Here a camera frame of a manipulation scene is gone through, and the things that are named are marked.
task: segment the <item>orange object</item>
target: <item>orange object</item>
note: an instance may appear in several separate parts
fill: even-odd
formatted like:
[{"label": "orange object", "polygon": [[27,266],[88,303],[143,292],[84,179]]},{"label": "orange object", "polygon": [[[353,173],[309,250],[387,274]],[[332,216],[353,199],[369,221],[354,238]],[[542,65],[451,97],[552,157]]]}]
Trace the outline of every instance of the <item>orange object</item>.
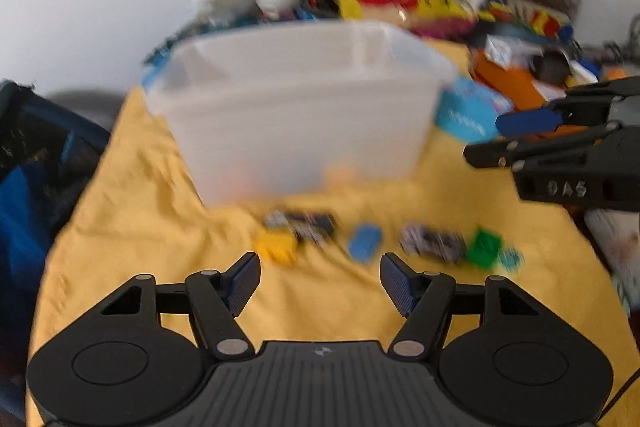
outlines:
[{"label": "orange object", "polygon": [[629,75],[625,72],[624,68],[620,67],[609,68],[605,76],[607,80],[620,80],[621,78],[626,78]]},{"label": "orange object", "polygon": [[[522,68],[503,70],[486,58],[482,52],[476,57],[473,77],[476,81],[486,84],[510,99],[518,111],[537,109],[546,103],[546,99],[533,85],[535,78],[528,70]],[[546,133],[543,136],[571,134],[584,129],[584,127],[577,125],[563,125],[555,132]]]}]

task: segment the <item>blue box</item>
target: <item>blue box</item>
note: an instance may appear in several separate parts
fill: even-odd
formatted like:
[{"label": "blue box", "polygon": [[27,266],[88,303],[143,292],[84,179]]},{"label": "blue box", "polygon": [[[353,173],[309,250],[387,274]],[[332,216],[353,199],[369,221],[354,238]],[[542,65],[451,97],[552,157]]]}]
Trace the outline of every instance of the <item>blue box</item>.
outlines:
[{"label": "blue box", "polygon": [[486,142],[500,136],[495,120],[512,110],[511,100],[461,76],[443,90],[435,123],[465,143]]}]

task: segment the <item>white box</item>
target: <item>white box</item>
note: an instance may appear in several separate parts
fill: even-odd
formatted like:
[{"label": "white box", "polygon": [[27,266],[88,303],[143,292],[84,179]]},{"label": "white box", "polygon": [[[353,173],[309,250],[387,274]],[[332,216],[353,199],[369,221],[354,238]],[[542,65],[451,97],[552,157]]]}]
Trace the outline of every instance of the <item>white box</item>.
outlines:
[{"label": "white box", "polygon": [[395,26],[299,22],[184,41],[145,89],[209,205],[408,174],[456,77]]}]

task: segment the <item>yellow fabric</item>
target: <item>yellow fabric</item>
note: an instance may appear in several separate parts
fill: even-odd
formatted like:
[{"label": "yellow fabric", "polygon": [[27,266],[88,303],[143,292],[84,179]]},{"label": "yellow fabric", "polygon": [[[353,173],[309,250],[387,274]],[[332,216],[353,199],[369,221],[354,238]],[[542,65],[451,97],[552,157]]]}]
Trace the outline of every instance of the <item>yellow fabric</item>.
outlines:
[{"label": "yellow fabric", "polygon": [[[460,49],[446,51],[466,66]],[[615,393],[640,357],[589,243],[561,207],[519,201],[507,171],[474,171],[462,150],[462,143],[434,129],[412,180],[289,197],[284,203],[331,210],[341,244],[360,221],[379,223],[385,232],[381,251],[399,252],[398,232],[406,221],[459,230],[468,239],[478,225],[495,230],[524,255],[512,279],[609,357]],[[132,275],[153,273],[159,283],[170,283],[202,269],[226,269],[251,250],[259,217],[270,208],[273,203],[203,208],[165,122],[151,117],[142,92],[133,90],[98,173],[47,259],[31,352]],[[483,283],[488,275],[469,266],[404,259],[414,269],[445,271],[462,283]],[[379,339],[386,347],[403,319],[380,285],[379,261],[377,256],[363,266],[336,246],[321,251],[311,245],[299,251],[293,266],[264,260],[262,281],[239,323],[256,347],[265,339]],[[449,338],[474,321],[455,319]],[[191,338],[186,317],[163,317],[162,323]],[[636,384],[603,425],[631,427],[639,419]],[[41,423],[31,400],[28,423]]]}]

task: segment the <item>cable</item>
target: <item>cable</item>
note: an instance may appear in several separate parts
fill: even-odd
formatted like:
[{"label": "cable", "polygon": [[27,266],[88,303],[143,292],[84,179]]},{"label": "cable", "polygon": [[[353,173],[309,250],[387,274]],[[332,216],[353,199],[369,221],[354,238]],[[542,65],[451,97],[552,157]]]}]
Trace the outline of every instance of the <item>cable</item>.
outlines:
[{"label": "cable", "polygon": [[640,61],[640,14],[631,19],[629,43],[626,48],[631,60],[637,64]]},{"label": "cable", "polygon": [[640,378],[640,369],[637,369],[636,372],[628,378],[628,380],[622,385],[620,390],[616,393],[616,396],[614,396],[609,401],[609,403],[607,403],[607,406],[602,410],[602,413],[600,414],[598,421],[604,418],[604,416],[611,410],[611,408],[618,402],[618,400],[622,398],[622,395],[626,393],[626,391],[633,385],[633,383],[638,378]]}]

